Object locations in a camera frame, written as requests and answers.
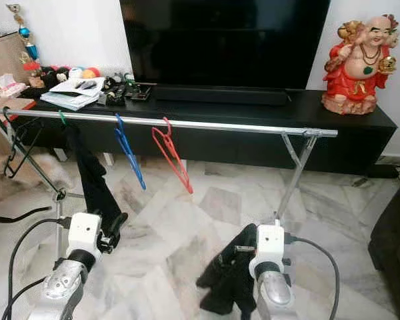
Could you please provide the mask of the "plain black garment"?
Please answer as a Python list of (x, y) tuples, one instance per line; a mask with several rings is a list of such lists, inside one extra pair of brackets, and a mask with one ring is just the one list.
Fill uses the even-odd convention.
[(236, 250), (236, 246), (254, 247), (256, 229), (254, 223), (246, 225), (213, 257), (203, 274), (197, 278), (196, 286), (209, 290), (199, 303), (202, 310), (225, 316), (237, 305), (241, 320), (251, 320), (251, 314), (256, 309), (255, 280), (249, 274), (248, 266), (255, 254), (252, 249), (246, 252)]

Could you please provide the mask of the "blue plastic hanger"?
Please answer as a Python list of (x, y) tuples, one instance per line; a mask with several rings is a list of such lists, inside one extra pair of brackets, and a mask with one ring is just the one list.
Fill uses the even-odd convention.
[(146, 190), (147, 186), (142, 171), (140, 170), (138, 159), (134, 155), (132, 147), (127, 140), (123, 119), (120, 117), (120, 115), (118, 115), (118, 113), (115, 113), (115, 118), (117, 119), (117, 126), (115, 126), (114, 128), (115, 140), (117, 140), (118, 144), (121, 147), (121, 150), (123, 150), (124, 155), (127, 156), (128, 162), (130, 162), (130, 165), (136, 178), (138, 179), (140, 187), (142, 188), (142, 190)]

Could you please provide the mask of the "black garment on green hanger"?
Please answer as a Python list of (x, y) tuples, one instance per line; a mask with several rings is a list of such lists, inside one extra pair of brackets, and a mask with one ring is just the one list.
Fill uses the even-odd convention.
[(111, 216), (123, 210), (106, 183), (106, 168), (85, 146), (80, 128), (75, 125), (63, 126), (63, 134), (76, 158), (87, 212), (99, 215), (102, 229), (109, 229)]

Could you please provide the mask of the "cream fluffy pet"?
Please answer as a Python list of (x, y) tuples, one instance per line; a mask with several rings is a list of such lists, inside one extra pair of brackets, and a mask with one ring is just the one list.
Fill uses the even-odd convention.
[[(54, 186), (59, 189), (74, 187), (72, 179), (56, 157), (48, 153), (36, 153), (31, 158), (42, 168), (42, 171)], [(7, 156), (0, 155), (0, 201), (20, 191), (37, 188), (39, 184), (45, 184), (47, 189), (49, 188), (47, 183), (44, 183), (39, 176), (38, 171), (28, 162), (24, 162), (17, 174), (9, 179), (4, 173), (6, 159)]]

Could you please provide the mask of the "steel clothes rack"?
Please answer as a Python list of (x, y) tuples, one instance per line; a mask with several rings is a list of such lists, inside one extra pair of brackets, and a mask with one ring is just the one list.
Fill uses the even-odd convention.
[[(60, 119), (57, 111), (33, 111), (33, 110), (8, 110), (8, 115), (14, 111), (15, 115), (30, 117), (30, 118), (49, 118)], [(96, 122), (108, 122), (117, 124), (117, 119), (114, 115), (87, 115), (86, 113), (63, 113), (66, 119), (70, 120), (85, 120)], [(123, 117), (124, 124), (142, 125), (142, 126), (166, 126), (162, 119), (139, 118), (139, 117)], [(249, 133), (264, 133), (282, 137), (283, 144), (289, 152), (289, 157), (295, 163), (295, 171), (292, 175), (289, 184), (283, 193), (280, 204), (277, 205), (277, 210), (274, 211), (274, 219), (279, 219), (282, 222), (283, 214), (288, 210), (289, 199), (294, 190), (298, 186), (299, 179), (305, 165), (309, 161), (313, 147), (319, 138), (327, 137), (334, 138), (339, 134), (337, 130), (325, 130), (316, 128), (296, 128), (285, 126), (260, 126), (260, 125), (240, 125), (240, 124), (221, 124), (210, 122), (198, 122), (188, 120), (173, 120), (170, 121), (173, 127), (188, 128), (191, 130), (213, 130), (213, 131), (231, 131), (231, 132), (249, 132)]]

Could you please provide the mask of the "black remote control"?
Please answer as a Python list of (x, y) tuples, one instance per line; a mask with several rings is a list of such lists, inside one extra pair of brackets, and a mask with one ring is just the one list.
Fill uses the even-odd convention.
[(103, 106), (125, 106), (126, 88), (126, 83), (114, 83), (114, 85), (101, 92), (97, 104)]

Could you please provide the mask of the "small black router box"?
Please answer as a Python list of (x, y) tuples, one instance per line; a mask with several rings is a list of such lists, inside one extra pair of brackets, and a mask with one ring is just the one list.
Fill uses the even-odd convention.
[(154, 83), (131, 83), (127, 86), (126, 98), (132, 101), (146, 101), (154, 87)]

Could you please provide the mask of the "stack of white papers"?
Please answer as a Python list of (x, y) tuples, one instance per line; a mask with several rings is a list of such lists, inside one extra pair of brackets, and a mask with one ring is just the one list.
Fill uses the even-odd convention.
[[(75, 89), (82, 81), (96, 81), (97, 86), (91, 89)], [(46, 101), (72, 111), (78, 111), (91, 103), (96, 103), (105, 85), (105, 77), (94, 77), (94, 79), (68, 79), (43, 93), (39, 100)]]

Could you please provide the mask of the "dark brown sofa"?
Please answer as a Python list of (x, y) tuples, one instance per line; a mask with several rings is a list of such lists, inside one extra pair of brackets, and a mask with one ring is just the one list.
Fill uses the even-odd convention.
[(388, 281), (390, 291), (400, 296), (400, 189), (377, 220), (368, 250), (375, 268)]

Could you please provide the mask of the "black soundbar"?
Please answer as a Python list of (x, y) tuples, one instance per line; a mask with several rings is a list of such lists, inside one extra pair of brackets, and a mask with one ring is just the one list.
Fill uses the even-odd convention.
[(191, 101), (192, 103), (283, 106), (289, 102), (285, 89), (250, 87), (157, 85), (152, 89), (151, 96), (158, 100)]

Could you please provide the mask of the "black round plush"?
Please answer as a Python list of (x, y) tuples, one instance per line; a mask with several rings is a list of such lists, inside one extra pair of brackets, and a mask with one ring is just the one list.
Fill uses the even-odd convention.
[(48, 86), (57, 85), (69, 78), (69, 71), (68, 67), (42, 66), (40, 78)]

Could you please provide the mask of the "pink tissue pack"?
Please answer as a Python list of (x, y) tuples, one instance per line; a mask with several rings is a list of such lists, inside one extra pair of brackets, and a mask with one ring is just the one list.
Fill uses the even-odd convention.
[(0, 76), (0, 98), (16, 98), (27, 88), (29, 86), (26, 83), (17, 82), (11, 73), (5, 73)]

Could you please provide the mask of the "light wooden cabinet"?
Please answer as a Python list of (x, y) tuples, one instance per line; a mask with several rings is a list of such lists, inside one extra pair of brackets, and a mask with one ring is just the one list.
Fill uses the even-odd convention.
[(21, 61), (25, 53), (23, 40), (16, 31), (0, 35), (0, 77), (11, 74), (16, 82), (28, 85), (29, 74), (23, 69)]

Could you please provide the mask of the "blue gold trophy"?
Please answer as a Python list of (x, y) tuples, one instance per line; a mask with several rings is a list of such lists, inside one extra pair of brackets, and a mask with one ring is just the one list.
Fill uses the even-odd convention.
[(25, 49), (25, 51), (21, 53), (20, 58), (23, 69), (32, 76), (40, 76), (42, 67), (41, 64), (39, 64), (39, 52), (37, 46), (31, 42), (31, 31), (26, 26), (24, 18), (21, 17), (21, 7), (16, 3), (5, 4), (5, 6), (12, 12), (14, 21), (18, 24), (17, 33)]

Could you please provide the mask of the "black flat screen television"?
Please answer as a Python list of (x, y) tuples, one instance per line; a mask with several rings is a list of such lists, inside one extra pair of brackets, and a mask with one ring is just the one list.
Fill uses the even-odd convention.
[(136, 80), (303, 89), (330, 0), (119, 0)]

